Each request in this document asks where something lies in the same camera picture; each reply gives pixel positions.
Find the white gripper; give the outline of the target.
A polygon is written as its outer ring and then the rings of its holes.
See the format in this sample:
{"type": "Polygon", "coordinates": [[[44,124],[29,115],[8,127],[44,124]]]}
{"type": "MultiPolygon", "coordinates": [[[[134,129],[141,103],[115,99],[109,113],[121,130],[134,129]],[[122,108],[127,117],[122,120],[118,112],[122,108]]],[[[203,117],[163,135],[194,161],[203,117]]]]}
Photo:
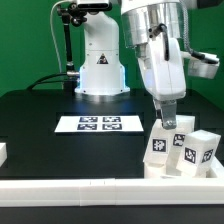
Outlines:
{"type": "Polygon", "coordinates": [[[176,99],[186,93],[185,76],[178,41],[169,39],[169,60],[164,59],[161,38],[138,45],[136,56],[146,90],[156,99],[156,114],[166,130],[175,129],[176,99]]]}

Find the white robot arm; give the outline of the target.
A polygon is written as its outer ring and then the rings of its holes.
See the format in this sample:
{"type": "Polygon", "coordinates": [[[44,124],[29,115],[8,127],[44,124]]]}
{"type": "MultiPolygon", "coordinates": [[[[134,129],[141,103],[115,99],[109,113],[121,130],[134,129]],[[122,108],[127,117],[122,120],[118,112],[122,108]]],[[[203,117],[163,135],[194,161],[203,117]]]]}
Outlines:
{"type": "MultiPolygon", "coordinates": [[[[152,95],[162,127],[174,129],[176,101],[186,93],[175,21],[184,0],[121,0],[125,44],[135,50],[145,89],[152,95]]],[[[75,92],[113,97],[128,92],[119,60],[118,25],[105,12],[112,0],[76,0],[84,24],[85,61],[75,92]]]]}

